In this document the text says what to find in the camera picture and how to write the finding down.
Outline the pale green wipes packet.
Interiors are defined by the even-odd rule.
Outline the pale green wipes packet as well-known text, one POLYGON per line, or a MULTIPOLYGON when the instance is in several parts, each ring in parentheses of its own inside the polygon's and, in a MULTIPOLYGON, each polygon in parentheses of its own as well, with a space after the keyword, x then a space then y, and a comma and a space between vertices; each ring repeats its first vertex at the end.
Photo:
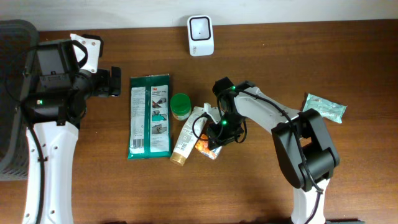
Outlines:
POLYGON ((341 124, 342 117, 346 111, 346 106, 334 103, 319 96, 308 94, 303 111, 307 111, 309 109, 314 109, 322 117, 341 124))

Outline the white cream tube gold cap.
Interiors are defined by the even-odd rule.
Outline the white cream tube gold cap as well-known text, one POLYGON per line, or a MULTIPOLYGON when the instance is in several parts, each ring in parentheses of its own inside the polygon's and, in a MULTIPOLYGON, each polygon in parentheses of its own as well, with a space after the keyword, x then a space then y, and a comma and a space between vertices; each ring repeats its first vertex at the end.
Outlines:
POLYGON ((198 141, 198 138, 193 134, 193 129, 197 136, 201 134, 205 123, 207 122, 206 118, 200 118, 195 124, 194 121, 200 117, 205 112, 203 107, 194 107, 191 115, 183 125, 183 128, 180 132, 180 135, 177 139, 177 143, 175 144, 173 153, 170 157, 170 161, 175 163, 176 165, 183 166, 187 158, 189 157, 192 149, 198 141))

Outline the green white tape package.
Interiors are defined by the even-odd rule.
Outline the green white tape package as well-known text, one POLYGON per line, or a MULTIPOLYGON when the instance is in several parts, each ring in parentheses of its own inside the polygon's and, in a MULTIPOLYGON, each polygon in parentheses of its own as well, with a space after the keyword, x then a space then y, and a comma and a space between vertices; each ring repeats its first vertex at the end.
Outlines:
POLYGON ((128 159, 170 157, 170 75, 130 79, 128 159))

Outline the small orange carton box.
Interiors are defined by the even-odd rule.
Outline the small orange carton box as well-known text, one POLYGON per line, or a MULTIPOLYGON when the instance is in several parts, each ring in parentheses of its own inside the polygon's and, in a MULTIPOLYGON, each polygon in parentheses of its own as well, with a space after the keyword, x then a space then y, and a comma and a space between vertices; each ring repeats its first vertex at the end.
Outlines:
POLYGON ((195 144, 195 149, 206 157, 215 160, 219 156, 222 147, 220 146, 215 149, 210 149, 208 146, 208 136, 206 134, 202 134, 200 137, 201 140, 197 141, 197 143, 195 144))

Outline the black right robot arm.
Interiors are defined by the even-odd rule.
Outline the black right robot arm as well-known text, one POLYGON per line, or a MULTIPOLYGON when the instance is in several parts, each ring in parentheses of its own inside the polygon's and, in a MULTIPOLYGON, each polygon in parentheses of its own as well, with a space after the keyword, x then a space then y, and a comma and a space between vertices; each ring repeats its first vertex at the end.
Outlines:
POLYGON ((325 192, 340 156, 319 112, 288 108, 250 81, 234 85, 224 77, 212 91, 217 109, 206 130, 209 148, 242 143, 248 134, 246 120, 254 121, 272 135, 279 167, 293 187, 290 222, 326 223, 325 192))

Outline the green lid jar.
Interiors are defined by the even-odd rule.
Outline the green lid jar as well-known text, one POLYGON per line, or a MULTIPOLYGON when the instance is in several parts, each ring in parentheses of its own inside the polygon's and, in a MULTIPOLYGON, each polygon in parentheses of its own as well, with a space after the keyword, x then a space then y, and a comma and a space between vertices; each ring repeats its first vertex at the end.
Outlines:
POLYGON ((175 119, 179 121, 188 119, 192 112, 189 96, 184 93, 175 94, 170 100, 170 109, 175 119))

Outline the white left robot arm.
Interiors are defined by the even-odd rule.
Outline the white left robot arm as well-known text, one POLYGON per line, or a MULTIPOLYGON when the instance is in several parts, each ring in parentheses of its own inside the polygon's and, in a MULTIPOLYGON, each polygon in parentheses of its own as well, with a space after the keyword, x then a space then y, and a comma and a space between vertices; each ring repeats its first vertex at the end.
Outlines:
POLYGON ((29 150, 23 223, 73 223, 73 155, 86 101, 121 93, 121 69, 98 68, 104 42, 97 35, 33 47, 29 90, 20 109, 29 150))

